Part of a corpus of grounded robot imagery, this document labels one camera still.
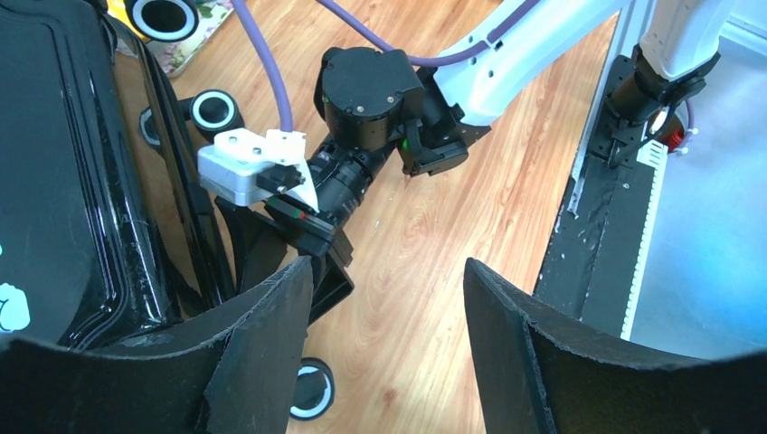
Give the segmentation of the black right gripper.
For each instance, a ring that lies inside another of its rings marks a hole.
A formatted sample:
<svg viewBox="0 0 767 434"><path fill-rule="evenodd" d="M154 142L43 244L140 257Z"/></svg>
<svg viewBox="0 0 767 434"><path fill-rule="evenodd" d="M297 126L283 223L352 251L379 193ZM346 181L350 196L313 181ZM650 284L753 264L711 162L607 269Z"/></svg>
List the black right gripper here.
<svg viewBox="0 0 767 434"><path fill-rule="evenodd" d="M350 295L354 283L346 267L353 247L344 227L394 149L393 143L375 151L345 148L327 137L308 160L318 198L316 211L285 194L270 198L265 213L216 198L232 240L238 291L276 273L293 247L310 259L314 286L310 323Z"/></svg>

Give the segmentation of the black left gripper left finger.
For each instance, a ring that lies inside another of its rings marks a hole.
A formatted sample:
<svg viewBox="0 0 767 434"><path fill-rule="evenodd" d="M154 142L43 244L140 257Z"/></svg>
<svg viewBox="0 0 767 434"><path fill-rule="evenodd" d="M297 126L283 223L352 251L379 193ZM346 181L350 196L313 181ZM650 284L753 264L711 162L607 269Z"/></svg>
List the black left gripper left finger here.
<svg viewBox="0 0 767 434"><path fill-rule="evenodd" d="M283 433L312 296L308 259L133 344L1 341L4 433Z"/></svg>

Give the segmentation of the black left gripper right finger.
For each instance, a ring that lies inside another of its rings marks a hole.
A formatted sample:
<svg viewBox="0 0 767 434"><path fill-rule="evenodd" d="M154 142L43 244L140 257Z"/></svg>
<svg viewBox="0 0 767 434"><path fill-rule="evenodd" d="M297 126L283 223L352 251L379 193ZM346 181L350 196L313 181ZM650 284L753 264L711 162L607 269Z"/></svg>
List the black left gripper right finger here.
<svg viewBox="0 0 767 434"><path fill-rule="evenodd" d="M596 330L477 259L464 305L489 433L763 433L766 353L714 360Z"/></svg>

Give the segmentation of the black white space suitcase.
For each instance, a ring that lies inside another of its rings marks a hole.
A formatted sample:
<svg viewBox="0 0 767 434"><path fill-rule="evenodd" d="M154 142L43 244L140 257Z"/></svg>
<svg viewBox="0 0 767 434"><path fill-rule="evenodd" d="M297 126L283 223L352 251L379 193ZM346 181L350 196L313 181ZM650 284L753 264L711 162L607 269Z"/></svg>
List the black white space suitcase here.
<svg viewBox="0 0 767 434"><path fill-rule="evenodd" d="M197 151L233 98L179 99L102 1L1 4L1 341L133 344L239 296L232 240ZM301 355L289 419L335 398Z"/></svg>

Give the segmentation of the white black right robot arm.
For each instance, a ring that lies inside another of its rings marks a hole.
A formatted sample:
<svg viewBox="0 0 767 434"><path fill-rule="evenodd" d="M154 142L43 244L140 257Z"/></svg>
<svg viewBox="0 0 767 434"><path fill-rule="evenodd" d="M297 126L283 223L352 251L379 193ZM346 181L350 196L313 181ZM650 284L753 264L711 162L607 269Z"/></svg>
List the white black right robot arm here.
<svg viewBox="0 0 767 434"><path fill-rule="evenodd" d="M624 1L505 1L438 56L388 44L339 4L326 8L367 45L325 51L313 102L327 135L312 155L294 125L284 81L243 1L233 9L267 72L279 126L258 134L228 121L197 154L204 187L229 227L239 289L274 273L293 247L310 259L319 319L348 296L344 226L393 153L405 175L461 165L518 93Z"/></svg>

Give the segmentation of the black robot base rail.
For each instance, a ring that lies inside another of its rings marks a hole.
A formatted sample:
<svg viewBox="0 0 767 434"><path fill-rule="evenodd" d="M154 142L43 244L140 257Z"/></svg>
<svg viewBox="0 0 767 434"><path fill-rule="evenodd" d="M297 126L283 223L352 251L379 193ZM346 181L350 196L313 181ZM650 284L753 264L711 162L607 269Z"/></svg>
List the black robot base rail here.
<svg viewBox="0 0 767 434"><path fill-rule="evenodd" d="M608 101L633 72L618 56L595 100L577 175L568 182L533 295L588 326L631 337L668 148L646 127L619 128Z"/></svg>

